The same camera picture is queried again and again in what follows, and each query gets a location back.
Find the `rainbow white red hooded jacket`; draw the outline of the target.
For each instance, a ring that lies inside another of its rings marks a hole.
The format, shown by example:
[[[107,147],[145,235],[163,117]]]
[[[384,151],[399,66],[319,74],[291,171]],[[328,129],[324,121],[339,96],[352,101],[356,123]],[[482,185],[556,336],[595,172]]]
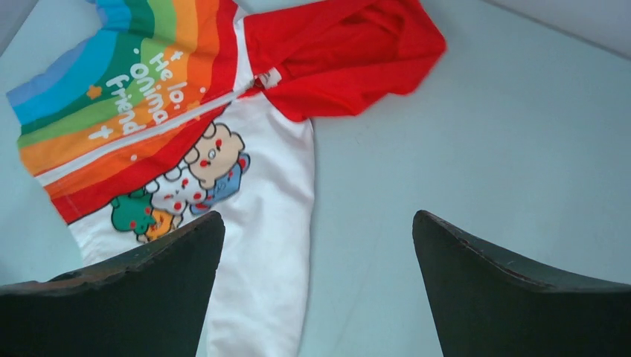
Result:
[[[226,226],[209,356],[296,356],[310,273],[313,118],[417,89],[446,51],[418,1],[96,1],[102,26],[9,90],[26,170],[85,264]]]

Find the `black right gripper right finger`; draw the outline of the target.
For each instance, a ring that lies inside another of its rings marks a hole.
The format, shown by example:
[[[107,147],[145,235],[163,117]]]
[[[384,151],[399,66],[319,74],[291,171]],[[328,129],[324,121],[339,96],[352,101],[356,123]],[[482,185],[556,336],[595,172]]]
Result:
[[[575,274],[425,211],[412,236],[445,356],[628,356],[630,286]]]

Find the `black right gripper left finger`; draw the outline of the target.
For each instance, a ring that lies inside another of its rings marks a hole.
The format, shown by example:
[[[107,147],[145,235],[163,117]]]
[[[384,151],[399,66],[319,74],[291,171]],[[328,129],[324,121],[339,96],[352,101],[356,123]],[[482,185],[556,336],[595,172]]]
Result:
[[[225,237],[217,212],[103,262],[1,288],[3,356],[194,356]]]

